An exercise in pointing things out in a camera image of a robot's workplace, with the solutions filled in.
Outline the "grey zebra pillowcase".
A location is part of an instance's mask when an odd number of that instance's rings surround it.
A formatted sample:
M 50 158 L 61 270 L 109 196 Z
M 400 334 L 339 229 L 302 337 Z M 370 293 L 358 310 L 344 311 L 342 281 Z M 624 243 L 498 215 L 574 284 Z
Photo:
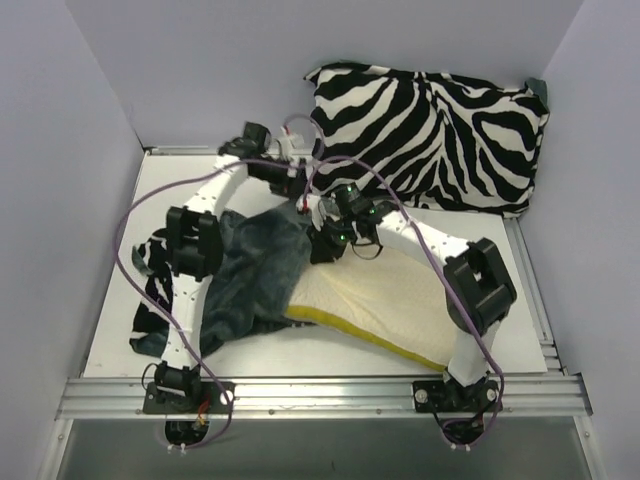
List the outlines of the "grey zebra pillowcase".
M 308 217 L 285 202 L 252 217 L 226 210 L 220 218 L 223 261 L 205 295 L 200 333 L 201 356 L 225 343 L 296 327 L 285 317 L 295 286 L 310 265 Z M 166 229 L 132 247 L 134 268 L 147 278 L 145 293 L 171 311 L 172 283 Z M 133 318 L 129 344 L 138 354 L 160 358 L 168 321 L 146 300 Z

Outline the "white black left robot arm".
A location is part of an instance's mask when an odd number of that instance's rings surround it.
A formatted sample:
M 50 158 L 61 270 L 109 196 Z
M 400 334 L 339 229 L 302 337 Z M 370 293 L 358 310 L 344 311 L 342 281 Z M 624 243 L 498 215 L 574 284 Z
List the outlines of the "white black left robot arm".
M 154 396 L 180 411 L 205 398 L 200 373 L 200 332 L 204 299 L 223 260 L 220 217 L 248 179 L 291 184 L 304 173 L 295 159 L 265 157 L 271 134 L 247 122 L 240 136 L 219 148 L 214 171 L 181 206 L 166 214 L 166 245 L 172 283 L 168 338 L 154 373 Z

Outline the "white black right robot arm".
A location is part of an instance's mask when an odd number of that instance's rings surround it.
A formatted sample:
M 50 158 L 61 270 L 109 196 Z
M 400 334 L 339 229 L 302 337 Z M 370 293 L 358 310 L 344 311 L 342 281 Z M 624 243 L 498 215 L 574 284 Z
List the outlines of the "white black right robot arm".
M 445 290 L 447 312 L 458 328 L 443 385 L 446 402 L 465 409 L 494 366 L 490 350 L 517 292 L 497 245 L 444 233 L 414 217 L 395 198 L 374 203 L 355 184 L 327 196 L 305 192 L 296 203 L 311 220 L 311 262 L 335 262 L 360 240 L 399 251 L 430 267 Z

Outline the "cream quilted pillow yellow trim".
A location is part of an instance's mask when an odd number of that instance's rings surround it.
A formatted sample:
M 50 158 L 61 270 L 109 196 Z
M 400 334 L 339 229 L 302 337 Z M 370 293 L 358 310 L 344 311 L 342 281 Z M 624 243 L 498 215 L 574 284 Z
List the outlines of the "cream quilted pillow yellow trim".
M 307 267 L 285 316 L 335 329 L 436 371 L 452 357 L 457 327 L 429 267 L 395 250 L 353 252 Z

